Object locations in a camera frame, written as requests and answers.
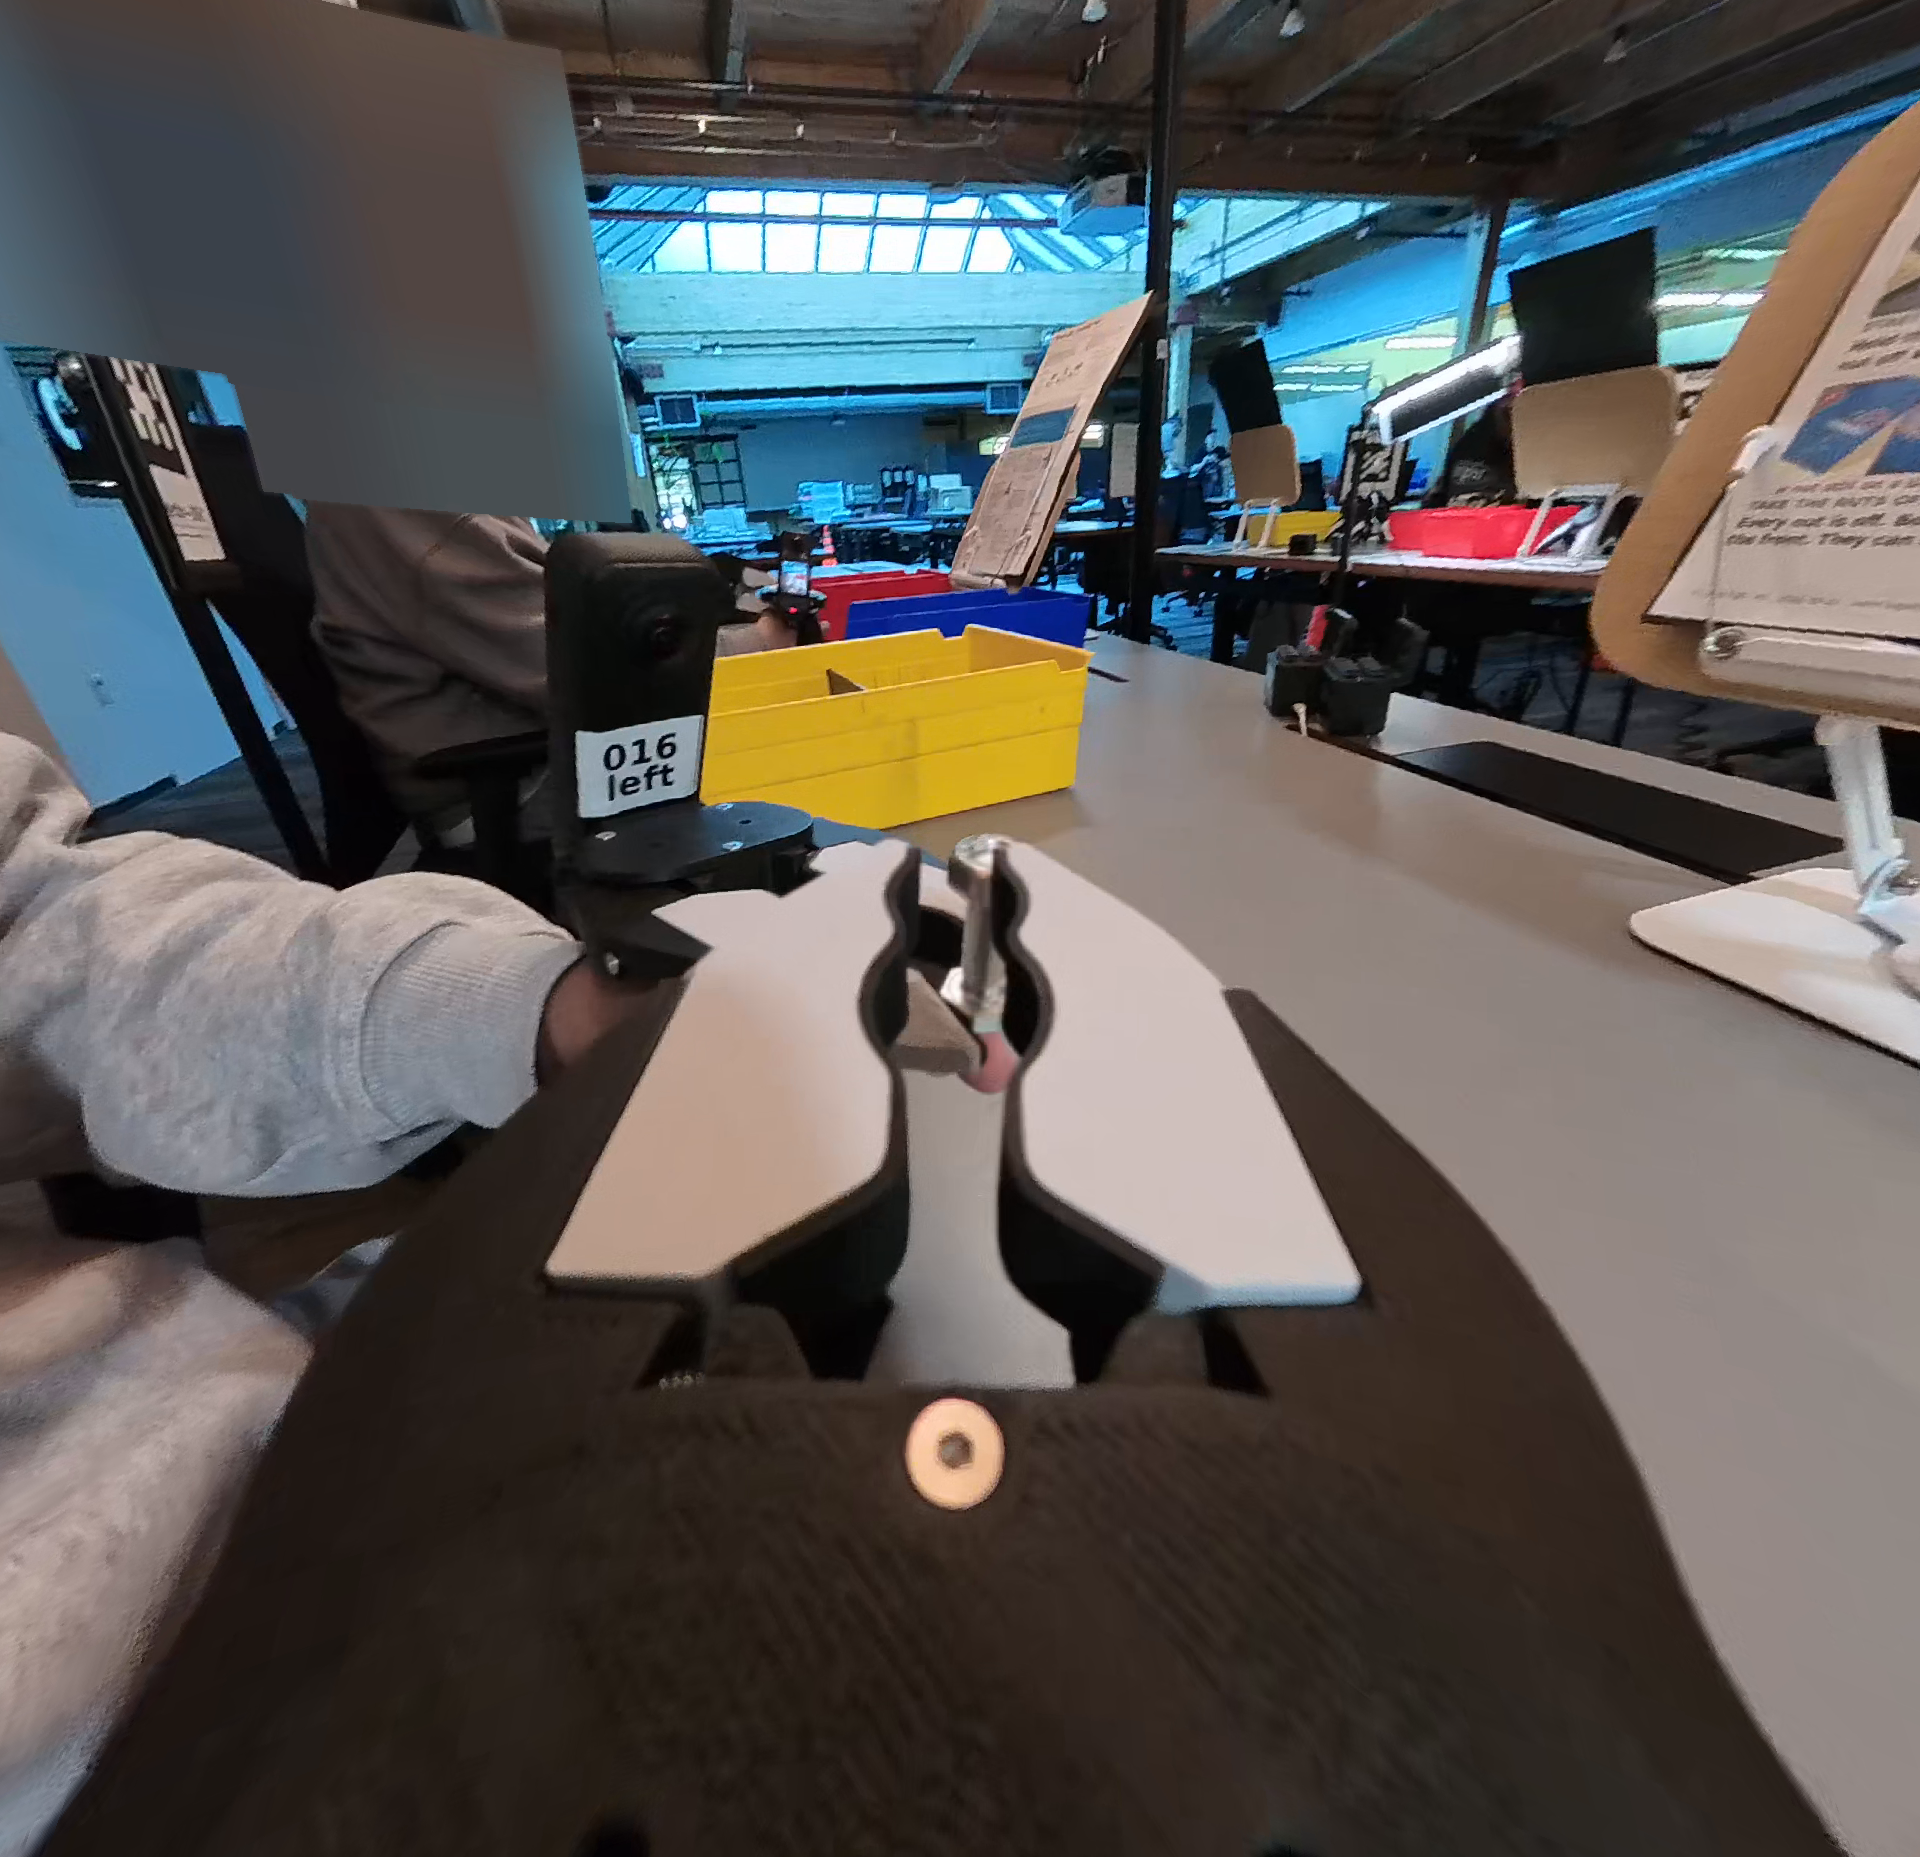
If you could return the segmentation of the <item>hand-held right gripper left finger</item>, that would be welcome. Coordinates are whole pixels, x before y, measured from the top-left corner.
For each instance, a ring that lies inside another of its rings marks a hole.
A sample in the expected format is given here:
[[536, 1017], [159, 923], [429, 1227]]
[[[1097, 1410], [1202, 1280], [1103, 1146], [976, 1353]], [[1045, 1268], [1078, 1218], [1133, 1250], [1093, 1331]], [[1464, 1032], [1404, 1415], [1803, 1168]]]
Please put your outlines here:
[[908, 1206], [896, 1064], [878, 1076], [653, 1076], [652, 1051], [546, 1275], [892, 1282]]

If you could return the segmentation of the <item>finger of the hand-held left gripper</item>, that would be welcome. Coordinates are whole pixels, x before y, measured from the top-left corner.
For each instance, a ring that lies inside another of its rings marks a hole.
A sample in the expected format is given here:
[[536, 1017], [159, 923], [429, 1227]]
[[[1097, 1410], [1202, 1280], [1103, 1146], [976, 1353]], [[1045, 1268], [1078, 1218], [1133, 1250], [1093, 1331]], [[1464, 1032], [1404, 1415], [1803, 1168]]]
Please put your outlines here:
[[960, 964], [960, 901], [948, 862], [899, 839], [834, 841], [774, 901], [778, 975], [950, 975]]
[[653, 1048], [653, 1076], [996, 1076], [999, 1021], [953, 1007], [916, 969], [919, 882], [722, 892], [667, 910], [704, 947]]

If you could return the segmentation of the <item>steel hex bolt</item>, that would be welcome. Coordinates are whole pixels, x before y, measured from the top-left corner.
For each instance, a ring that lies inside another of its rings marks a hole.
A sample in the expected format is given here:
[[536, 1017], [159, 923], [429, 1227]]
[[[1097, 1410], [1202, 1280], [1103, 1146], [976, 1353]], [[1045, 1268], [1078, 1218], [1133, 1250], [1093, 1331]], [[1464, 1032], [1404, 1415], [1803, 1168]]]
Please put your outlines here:
[[996, 910], [1003, 892], [1003, 854], [954, 861], [948, 868], [948, 884], [959, 906], [960, 949], [940, 980], [938, 995], [959, 1025], [976, 1041], [986, 1041], [1003, 1034], [1007, 988]]

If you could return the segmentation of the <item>person's left forearm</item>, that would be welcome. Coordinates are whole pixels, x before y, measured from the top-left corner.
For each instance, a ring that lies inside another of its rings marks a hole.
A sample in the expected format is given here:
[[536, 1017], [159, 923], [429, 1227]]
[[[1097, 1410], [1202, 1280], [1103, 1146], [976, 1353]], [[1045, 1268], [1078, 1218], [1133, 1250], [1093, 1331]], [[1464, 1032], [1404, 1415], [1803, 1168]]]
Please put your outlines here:
[[571, 937], [461, 878], [334, 892], [204, 841], [83, 841], [1, 742], [1, 1178], [106, 1168], [200, 1196], [391, 1177], [536, 1088]]

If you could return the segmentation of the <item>grey desk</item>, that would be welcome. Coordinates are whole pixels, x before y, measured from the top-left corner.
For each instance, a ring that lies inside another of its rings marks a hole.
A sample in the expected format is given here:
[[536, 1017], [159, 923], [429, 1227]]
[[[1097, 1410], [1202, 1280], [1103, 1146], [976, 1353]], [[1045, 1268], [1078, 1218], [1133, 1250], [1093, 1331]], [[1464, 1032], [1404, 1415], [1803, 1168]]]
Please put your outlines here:
[[1253, 988], [1515, 1253], [1727, 1670], [1851, 1852], [1916, 1852], [1916, 1071], [1647, 954], [1690, 871], [1097, 640], [1032, 841]]

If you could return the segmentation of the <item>person's left hand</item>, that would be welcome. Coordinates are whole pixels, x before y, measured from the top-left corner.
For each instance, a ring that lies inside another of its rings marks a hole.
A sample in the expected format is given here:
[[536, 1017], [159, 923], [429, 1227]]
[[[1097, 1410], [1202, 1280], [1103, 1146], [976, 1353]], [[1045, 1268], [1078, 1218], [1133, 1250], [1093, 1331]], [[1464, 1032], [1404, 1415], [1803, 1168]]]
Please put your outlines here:
[[579, 957], [556, 980], [542, 1008], [534, 1076], [546, 1088], [579, 1067], [613, 1032], [658, 1025], [677, 1007], [682, 981], [622, 980], [600, 963]]

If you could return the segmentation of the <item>yellow divided plastic bin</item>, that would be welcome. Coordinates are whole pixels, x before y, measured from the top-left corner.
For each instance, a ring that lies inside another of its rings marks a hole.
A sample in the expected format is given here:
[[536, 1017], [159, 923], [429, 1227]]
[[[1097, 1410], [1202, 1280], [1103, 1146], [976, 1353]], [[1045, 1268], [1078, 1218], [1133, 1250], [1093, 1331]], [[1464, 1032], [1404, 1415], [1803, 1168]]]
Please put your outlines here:
[[896, 830], [1069, 790], [1088, 653], [990, 625], [718, 660], [701, 792]]

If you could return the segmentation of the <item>blue plastic bin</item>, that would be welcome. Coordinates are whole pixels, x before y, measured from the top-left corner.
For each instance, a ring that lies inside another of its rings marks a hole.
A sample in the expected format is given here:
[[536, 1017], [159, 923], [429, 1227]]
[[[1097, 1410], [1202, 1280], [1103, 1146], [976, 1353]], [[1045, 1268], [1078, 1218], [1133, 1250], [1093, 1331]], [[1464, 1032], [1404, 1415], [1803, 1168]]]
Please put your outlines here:
[[1092, 629], [1092, 597], [1035, 589], [859, 597], [845, 610], [844, 640], [887, 640], [920, 630], [957, 640], [974, 625], [1083, 648]]

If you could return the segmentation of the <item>wooden work table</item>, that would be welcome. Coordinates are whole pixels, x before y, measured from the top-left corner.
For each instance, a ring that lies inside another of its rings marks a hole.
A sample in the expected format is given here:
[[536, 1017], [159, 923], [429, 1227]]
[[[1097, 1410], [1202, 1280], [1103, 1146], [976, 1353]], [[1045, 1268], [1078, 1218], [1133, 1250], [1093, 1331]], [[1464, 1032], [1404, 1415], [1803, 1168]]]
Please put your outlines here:
[[1270, 577], [1310, 577], [1331, 601], [1349, 581], [1422, 583], [1529, 597], [1593, 597], [1605, 572], [1601, 555], [1519, 555], [1506, 560], [1434, 558], [1415, 550], [1295, 554], [1250, 541], [1176, 544], [1152, 554], [1156, 597], [1213, 597], [1211, 660], [1235, 669], [1240, 601]]

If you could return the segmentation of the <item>wide red plastic bin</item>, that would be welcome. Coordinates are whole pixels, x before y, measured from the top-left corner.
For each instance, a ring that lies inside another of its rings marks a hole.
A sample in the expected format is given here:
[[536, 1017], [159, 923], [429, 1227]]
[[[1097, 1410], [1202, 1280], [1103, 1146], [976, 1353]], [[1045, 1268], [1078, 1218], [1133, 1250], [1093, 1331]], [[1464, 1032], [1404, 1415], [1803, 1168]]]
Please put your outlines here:
[[1466, 561], [1505, 561], [1537, 555], [1563, 536], [1584, 505], [1454, 505], [1394, 509], [1386, 520], [1390, 549]]

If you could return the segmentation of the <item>person's grey clothed torso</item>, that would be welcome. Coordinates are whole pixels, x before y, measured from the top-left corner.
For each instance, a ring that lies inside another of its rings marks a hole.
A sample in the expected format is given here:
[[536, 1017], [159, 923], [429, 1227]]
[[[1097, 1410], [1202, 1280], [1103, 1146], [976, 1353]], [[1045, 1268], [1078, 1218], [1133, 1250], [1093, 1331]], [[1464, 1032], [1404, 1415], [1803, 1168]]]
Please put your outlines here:
[[388, 1241], [258, 1304], [187, 1241], [1, 1220], [1, 1851], [32, 1852], [200, 1592], [311, 1357]]

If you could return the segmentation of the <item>white light bar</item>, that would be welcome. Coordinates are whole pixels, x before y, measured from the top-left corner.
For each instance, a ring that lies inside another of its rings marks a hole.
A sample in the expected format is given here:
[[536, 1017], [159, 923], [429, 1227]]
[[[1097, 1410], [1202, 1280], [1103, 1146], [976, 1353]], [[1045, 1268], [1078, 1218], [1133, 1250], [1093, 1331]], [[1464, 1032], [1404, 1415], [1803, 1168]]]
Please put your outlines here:
[[1368, 408], [1368, 424], [1386, 448], [1437, 424], [1451, 424], [1499, 400], [1519, 380], [1521, 341], [1509, 334], [1422, 377], [1386, 390]]

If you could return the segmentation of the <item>large beige document stand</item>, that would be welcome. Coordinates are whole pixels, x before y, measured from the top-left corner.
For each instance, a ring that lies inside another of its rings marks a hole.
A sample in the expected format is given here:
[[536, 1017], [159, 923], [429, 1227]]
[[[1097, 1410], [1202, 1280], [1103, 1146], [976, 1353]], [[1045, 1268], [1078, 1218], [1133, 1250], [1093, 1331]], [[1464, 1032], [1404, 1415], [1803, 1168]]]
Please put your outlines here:
[[1510, 408], [1519, 499], [1534, 502], [1519, 558], [1566, 538], [1572, 560], [1599, 554], [1651, 491], [1681, 414], [1677, 372], [1637, 366], [1521, 388]]

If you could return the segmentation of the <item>printed instruction sheet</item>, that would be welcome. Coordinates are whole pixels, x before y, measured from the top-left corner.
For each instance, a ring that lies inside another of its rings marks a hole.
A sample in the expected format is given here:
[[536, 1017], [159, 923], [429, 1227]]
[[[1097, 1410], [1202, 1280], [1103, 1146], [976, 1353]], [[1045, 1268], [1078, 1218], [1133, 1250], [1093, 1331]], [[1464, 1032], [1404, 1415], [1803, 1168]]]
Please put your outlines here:
[[1917, 201], [1877, 241], [1651, 622], [1917, 640]]

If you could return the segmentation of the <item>wide black screen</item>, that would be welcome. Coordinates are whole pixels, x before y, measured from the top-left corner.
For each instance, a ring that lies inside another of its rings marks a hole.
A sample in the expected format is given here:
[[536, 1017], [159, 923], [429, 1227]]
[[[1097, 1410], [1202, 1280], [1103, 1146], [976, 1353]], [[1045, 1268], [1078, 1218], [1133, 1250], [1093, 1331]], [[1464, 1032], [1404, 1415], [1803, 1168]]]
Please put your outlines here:
[[1506, 291], [1527, 390], [1660, 360], [1653, 228], [1515, 267]]

